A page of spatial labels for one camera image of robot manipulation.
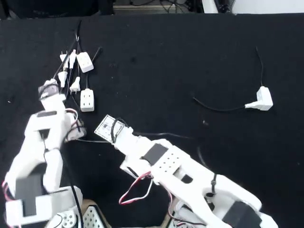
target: white robotic arm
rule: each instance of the white robotic arm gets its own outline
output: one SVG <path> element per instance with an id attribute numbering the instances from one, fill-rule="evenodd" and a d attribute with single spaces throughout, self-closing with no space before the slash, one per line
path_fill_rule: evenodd
<path id="1" fill-rule="evenodd" d="M 108 115 L 95 133 L 126 155 L 121 169 L 135 178 L 151 172 L 155 184 L 162 185 L 180 200 L 175 211 L 186 205 L 191 216 L 205 227 L 278 227 L 271 217 L 260 212 L 262 203 L 255 195 L 200 165 L 169 141 L 135 136 L 131 127 Z M 186 219 L 181 213 L 179 216 L 180 220 Z"/>
<path id="2" fill-rule="evenodd" d="M 41 94 L 45 111 L 30 117 L 20 152 L 2 184 L 6 191 L 6 222 L 9 226 L 47 221 L 67 210 L 77 213 L 71 187 L 60 188 L 63 168 L 60 147 L 67 138 L 77 139 L 86 132 L 82 127 L 76 128 L 80 126 L 77 113 L 65 108 L 65 97 L 56 91 L 57 86 L 48 88 Z M 41 163 L 47 165 L 45 172 L 33 174 Z M 82 193 L 76 186 L 75 191 L 81 204 Z"/>

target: white plug adapter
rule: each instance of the white plug adapter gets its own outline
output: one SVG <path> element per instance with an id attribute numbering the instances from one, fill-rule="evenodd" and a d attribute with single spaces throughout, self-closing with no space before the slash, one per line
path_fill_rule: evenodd
<path id="1" fill-rule="evenodd" d="M 72 85 L 70 86 L 70 92 L 78 92 L 80 91 L 80 77 L 76 77 L 75 81 L 72 83 Z"/>
<path id="2" fill-rule="evenodd" d="M 85 89 L 80 94 L 80 109 L 82 112 L 94 111 L 94 93 L 92 89 Z"/>
<path id="3" fill-rule="evenodd" d="M 61 62 L 63 62 L 63 60 L 65 60 L 65 57 L 66 57 L 66 56 L 67 56 L 66 54 L 61 54 L 61 55 L 60 55 Z M 67 57 L 67 59 L 66 59 L 64 65 L 63 65 L 63 68 L 68 68 L 68 59 L 69 59 L 69 57 Z"/>
<path id="4" fill-rule="evenodd" d="M 94 69 L 92 60 L 87 52 L 81 52 L 77 55 L 77 62 L 81 68 L 82 73 Z"/>
<path id="5" fill-rule="evenodd" d="M 66 86 L 67 71 L 61 71 L 58 73 L 58 78 L 60 81 L 60 87 L 64 88 Z"/>
<path id="6" fill-rule="evenodd" d="M 246 104 L 245 108 L 256 108 L 261 111 L 268 111 L 272 106 L 272 98 L 267 87 L 261 86 L 256 93 L 257 101 Z"/>
<path id="7" fill-rule="evenodd" d="M 70 69 L 73 69 L 73 67 L 74 67 L 76 56 L 77 56 L 76 55 L 76 50 L 74 49 L 73 52 L 70 54 L 70 57 L 69 57 Z"/>

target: power plug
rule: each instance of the power plug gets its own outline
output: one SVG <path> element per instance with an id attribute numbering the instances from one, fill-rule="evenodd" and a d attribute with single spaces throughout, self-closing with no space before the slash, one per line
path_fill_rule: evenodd
<path id="1" fill-rule="evenodd" d="M 92 60 L 87 52 L 81 52 L 77 55 L 77 62 L 81 68 L 82 73 L 94 69 Z"/>
<path id="2" fill-rule="evenodd" d="M 74 67 L 76 56 L 77 56 L 76 55 L 76 50 L 74 49 L 73 52 L 70 54 L 70 57 L 69 57 L 70 69 L 73 69 L 73 67 Z"/>
<path id="3" fill-rule="evenodd" d="M 66 54 L 62 54 L 62 52 L 61 52 L 61 55 L 59 56 L 61 59 L 61 62 L 63 62 L 63 60 L 65 60 L 66 56 L 67 56 Z M 64 65 L 63 65 L 63 68 L 65 68 L 65 69 L 68 68 L 68 59 L 69 59 L 69 57 L 67 57 Z"/>
<path id="4" fill-rule="evenodd" d="M 70 92 L 78 92 L 80 91 L 80 77 L 76 77 L 75 81 L 72 83 L 72 85 L 70 86 Z"/>
<path id="5" fill-rule="evenodd" d="M 256 98 L 257 101 L 246 104 L 245 108 L 256 108 L 261 111 L 268 111 L 274 105 L 267 87 L 261 86 L 256 93 Z"/>
<path id="6" fill-rule="evenodd" d="M 85 89 L 81 91 L 80 109 L 82 112 L 94 111 L 94 93 L 92 89 Z"/>
<path id="7" fill-rule="evenodd" d="M 61 71 L 58 73 L 58 78 L 60 81 L 60 87 L 64 88 L 66 86 L 67 71 Z"/>

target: white cable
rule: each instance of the white cable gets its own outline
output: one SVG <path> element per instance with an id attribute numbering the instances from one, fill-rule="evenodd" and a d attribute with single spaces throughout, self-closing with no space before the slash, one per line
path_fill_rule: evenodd
<path id="1" fill-rule="evenodd" d="M 78 120 L 78 112 L 77 112 L 75 109 L 73 109 L 73 108 L 66 108 L 66 111 L 73 112 L 73 113 L 76 115 L 75 121 L 74 121 L 74 122 L 72 123 L 72 125 L 71 125 L 71 127 L 72 127 L 72 126 L 74 126 L 74 124 L 77 123 L 77 120 Z"/>
<path id="2" fill-rule="evenodd" d="M 133 198 L 133 199 L 129 199 L 129 200 L 126 200 L 126 201 L 124 201 L 124 202 L 121 202 L 121 200 L 123 199 L 123 197 L 125 197 L 126 194 L 129 193 L 129 191 L 130 191 L 130 189 L 129 189 L 129 190 L 128 190 L 124 195 L 122 195 L 122 197 L 119 199 L 120 204 L 122 204 L 122 205 L 123 205 L 123 204 L 129 204 L 129 203 L 133 203 L 134 201 L 138 201 L 138 200 L 142 200 L 142 199 L 146 198 L 146 197 L 149 195 L 149 193 L 150 193 L 152 184 L 153 184 L 153 180 L 151 179 L 150 185 L 149 185 L 148 190 L 147 190 L 147 193 L 146 193 L 144 196 L 142 196 L 142 197 L 137 197 L 137 198 Z"/>

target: black cloth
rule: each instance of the black cloth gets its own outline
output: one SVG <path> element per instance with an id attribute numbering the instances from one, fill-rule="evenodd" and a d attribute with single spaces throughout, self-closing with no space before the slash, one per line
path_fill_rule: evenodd
<path id="1" fill-rule="evenodd" d="M 1 179 L 20 150 L 30 115 L 43 109 L 37 87 L 59 66 L 77 22 L 0 22 Z M 262 211 L 279 227 L 301 227 L 303 23 L 303 14 L 83 18 L 83 49 L 92 56 L 104 48 L 89 78 L 95 111 L 79 113 L 87 138 L 99 139 L 93 131 L 106 114 L 122 117 L 138 132 L 198 137 L 195 142 L 168 139 L 198 161 L 200 145 L 208 166 L 258 196 Z M 216 108 L 255 101 L 260 87 L 255 46 L 274 101 L 269 111 L 216 113 L 193 102 L 192 94 Z M 71 100 L 67 106 L 76 108 Z M 113 227 L 161 224 L 169 202 L 161 187 L 154 185 L 146 200 L 118 205 L 133 182 L 119 169 L 122 153 L 108 144 L 85 142 L 70 142 L 62 152 L 84 198 L 95 200 Z M 147 187 L 140 183 L 131 196 L 144 194 Z"/>

